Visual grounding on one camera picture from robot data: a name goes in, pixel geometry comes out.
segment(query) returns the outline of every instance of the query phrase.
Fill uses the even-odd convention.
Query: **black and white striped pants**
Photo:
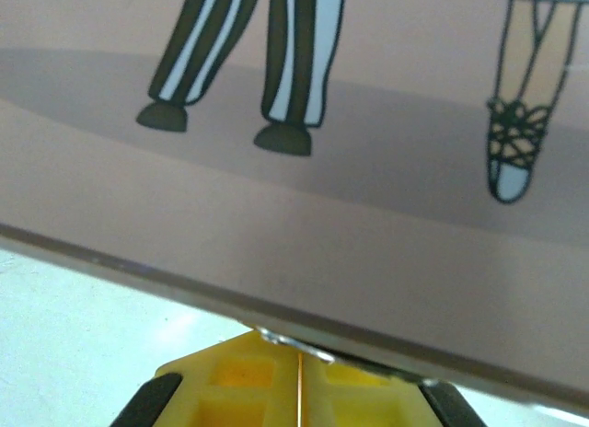
[[[202,98],[257,1],[186,0],[149,96],[178,106]],[[342,9],[343,0],[271,0],[261,105],[268,121],[322,123]]]

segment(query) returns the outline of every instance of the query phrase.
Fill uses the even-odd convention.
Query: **cartoon illustration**
[[[186,107],[205,94],[246,29],[258,0],[186,0],[149,88],[143,126],[185,132]],[[261,112],[270,124],[254,143],[310,156],[307,128],[323,121],[344,0],[271,0]]]
[[[491,195],[521,199],[565,86],[583,2],[508,0],[487,139]]]

